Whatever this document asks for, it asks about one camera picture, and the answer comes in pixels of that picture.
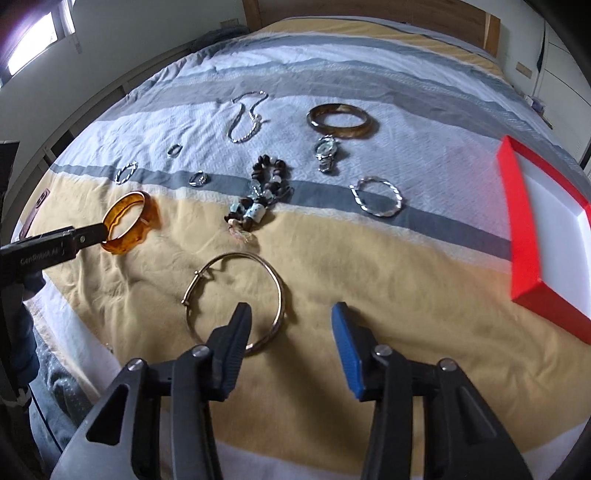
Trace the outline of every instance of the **screw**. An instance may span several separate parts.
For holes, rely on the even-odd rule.
[[[444,372],[453,372],[457,369],[457,363],[451,358],[444,358],[442,360],[439,360],[439,367]]]
[[[390,356],[392,355],[392,348],[388,345],[376,345],[374,352],[377,356]]]
[[[197,345],[191,350],[191,354],[195,358],[203,358],[209,355],[209,347],[207,345]]]
[[[135,372],[142,368],[144,361],[141,358],[132,358],[129,363],[127,364],[127,370],[130,372]]]

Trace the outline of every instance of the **silver bangle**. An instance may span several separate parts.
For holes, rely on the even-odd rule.
[[[121,175],[123,174],[123,172],[129,168],[131,169],[131,171],[127,174],[127,176],[124,179],[121,179]],[[117,175],[115,175],[115,183],[117,185],[123,185],[126,181],[128,181],[131,178],[131,176],[135,173],[137,169],[138,163],[135,160],[129,162],[125,167],[119,169]]]
[[[209,181],[209,175],[203,173],[203,170],[199,170],[189,179],[189,185],[191,187],[203,187]]]
[[[181,302],[187,310],[187,328],[189,329],[191,337],[193,337],[193,340],[196,341],[197,344],[204,343],[203,339],[199,336],[195,328],[190,323],[189,316],[191,313],[191,307],[189,305],[189,299],[191,298],[191,295],[193,294],[195,287],[197,287],[199,280],[201,280],[203,274],[207,271],[207,269],[211,267],[215,262],[221,260],[222,258],[250,258],[251,260],[260,263],[263,267],[265,267],[265,270],[267,270],[269,275],[273,278],[275,286],[277,287],[277,292],[279,295],[279,306],[277,308],[277,314],[275,315],[275,320],[273,320],[273,323],[271,324],[270,330],[260,340],[254,343],[250,343],[246,346],[245,355],[253,355],[254,353],[260,351],[271,340],[273,340],[273,337],[277,334],[279,328],[281,328],[281,324],[283,323],[283,317],[285,315],[285,293],[283,291],[283,280],[275,271],[275,269],[271,266],[271,264],[269,264],[265,259],[259,257],[258,255],[248,252],[228,252],[222,255],[218,255],[216,258],[207,262],[201,270],[197,270],[195,272],[195,277],[193,278],[193,281],[187,288],[187,291],[185,292],[185,295]]]
[[[361,198],[359,198],[359,195],[357,193],[358,190],[361,190],[361,187],[363,187],[363,185],[365,185],[366,183],[370,183],[373,181],[387,185],[388,187],[390,187],[390,190],[392,190],[394,192],[395,197],[396,197],[395,198],[396,205],[394,206],[393,209],[386,210],[384,212],[378,212],[377,210],[372,210],[371,208],[367,207],[365,202]],[[351,192],[353,193],[353,196],[355,197],[355,201],[361,207],[361,209],[364,212],[368,212],[376,217],[391,217],[391,216],[396,215],[400,210],[402,210],[402,195],[400,195],[400,192],[398,191],[398,189],[386,179],[383,179],[381,177],[363,177],[362,179],[360,179],[357,182],[357,185],[349,185],[349,188],[351,189]]]

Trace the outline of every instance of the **gold bangle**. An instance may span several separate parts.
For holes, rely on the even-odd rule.
[[[246,352],[245,356],[246,356],[246,355],[253,355],[254,353],[259,352],[267,343],[269,343],[271,340],[273,340],[273,337],[277,334],[277,332],[281,328],[281,324],[283,323],[283,317],[285,315],[285,294],[283,292],[283,281],[281,280],[281,277],[279,276],[279,274],[271,266],[271,264],[269,264],[266,260],[259,257],[258,255],[251,254],[248,252],[228,252],[228,253],[225,253],[222,255],[218,255],[216,258],[207,262],[205,264],[205,266],[202,267],[201,270],[197,270],[195,272],[195,277],[193,278],[189,287],[187,288],[187,291],[185,292],[185,295],[184,295],[181,303],[186,308],[186,312],[187,312],[186,323],[187,323],[187,328],[189,330],[189,333],[191,334],[191,337],[193,337],[193,340],[195,340],[197,343],[204,343],[203,339],[199,336],[199,334],[196,332],[196,330],[194,328],[192,328],[192,326],[190,324],[189,315],[191,312],[191,308],[189,305],[189,298],[193,294],[193,291],[195,290],[197,283],[199,283],[199,280],[203,277],[203,274],[207,271],[207,269],[209,267],[211,267],[215,262],[221,260],[222,258],[238,258],[238,257],[250,258],[251,260],[258,262],[263,267],[265,267],[265,270],[267,270],[269,272],[269,275],[271,275],[271,277],[273,278],[273,281],[275,282],[275,286],[277,287],[277,292],[279,295],[279,306],[277,308],[277,314],[275,315],[275,320],[273,320],[270,330],[260,340],[254,342],[254,343],[250,343],[249,345],[246,346],[246,350],[245,350],[245,352]]]
[[[116,238],[111,238],[113,230],[119,224],[123,216],[129,212],[131,207],[142,204],[143,208],[135,223],[127,229],[125,233]],[[109,209],[103,223],[107,227],[108,236],[101,246],[114,255],[126,254],[136,245],[143,242],[152,228],[158,228],[160,221],[158,219],[158,207],[146,192],[136,191],[123,195]]]
[[[318,118],[329,113],[348,113],[354,115],[357,118],[363,120],[360,125],[353,127],[334,127],[332,125],[326,125],[320,123]],[[346,103],[324,103],[322,105],[315,106],[308,112],[307,120],[310,126],[324,135],[332,135],[339,138],[358,138],[367,135],[371,129],[372,119],[367,112],[357,108],[353,105],[347,105]]]

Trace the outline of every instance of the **silver chain necklace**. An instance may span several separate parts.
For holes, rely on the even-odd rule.
[[[232,103],[237,103],[237,101],[241,100],[246,95],[263,95],[263,97],[261,99],[258,99],[252,105],[252,107],[250,107],[250,110],[248,111],[248,116],[251,118],[251,121],[252,121],[251,130],[246,135],[244,135],[244,137],[234,139],[234,138],[232,138],[232,132],[236,128],[237,124],[240,123],[240,120],[242,118],[242,114],[244,113],[244,110],[246,109],[246,106],[244,105],[244,103],[240,102],[240,111],[238,112],[236,118],[232,121],[232,124],[230,125],[230,128],[228,129],[228,138],[230,139],[230,141],[232,143],[244,143],[244,142],[250,140],[252,137],[254,137],[256,135],[256,133],[261,129],[262,117],[260,115],[255,115],[255,108],[261,102],[267,100],[269,98],[269,94],[267,92],[264,92],[263,90],[259,90],[257,92],[246,92],[236,98],[233,98]]]

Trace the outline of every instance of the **wristwatch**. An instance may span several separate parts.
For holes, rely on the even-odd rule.
[[[339,149],[337,139],[332,135],[321,137],[314,146],[316,158],[320,162],[318,170],[324,174],[332,172],[335,166],[335,155]]]

